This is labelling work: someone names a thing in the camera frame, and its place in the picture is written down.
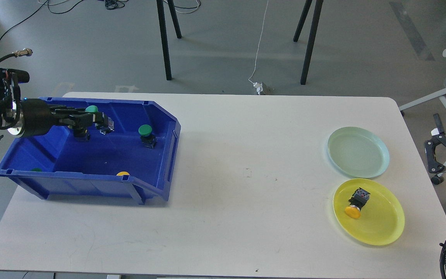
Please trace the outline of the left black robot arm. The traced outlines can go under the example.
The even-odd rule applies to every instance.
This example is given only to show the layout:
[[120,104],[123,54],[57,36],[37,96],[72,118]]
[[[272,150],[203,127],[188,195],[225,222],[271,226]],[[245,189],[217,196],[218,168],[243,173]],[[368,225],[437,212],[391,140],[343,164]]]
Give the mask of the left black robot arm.
[[[0,58],[0,62],[29,57],[32,53],[28,48],[17,50]],[[28,138],[45,135],[55,126],[64,126],[82,141],[90,139],[88,129],[92,126],[104,135],[114,131],[113,120],[97,106],[74,108],[48,104],[38,98],[22,99],[20,84],[29,80],[26,71],[0,67],[0,131],[7,131],[15,138]]]

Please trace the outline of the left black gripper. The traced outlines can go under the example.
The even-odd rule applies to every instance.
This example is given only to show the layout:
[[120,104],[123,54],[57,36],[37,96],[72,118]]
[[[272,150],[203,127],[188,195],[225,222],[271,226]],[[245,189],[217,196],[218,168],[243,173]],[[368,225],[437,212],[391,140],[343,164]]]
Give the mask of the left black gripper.
[[41,136],[57,126],[87,128],[94,126],[94,118],[107,118],[96,105],[74,108],[66,105],[47,104],[41,99],[25,99],[20,102],[20,118],[7,129],[16,138]]

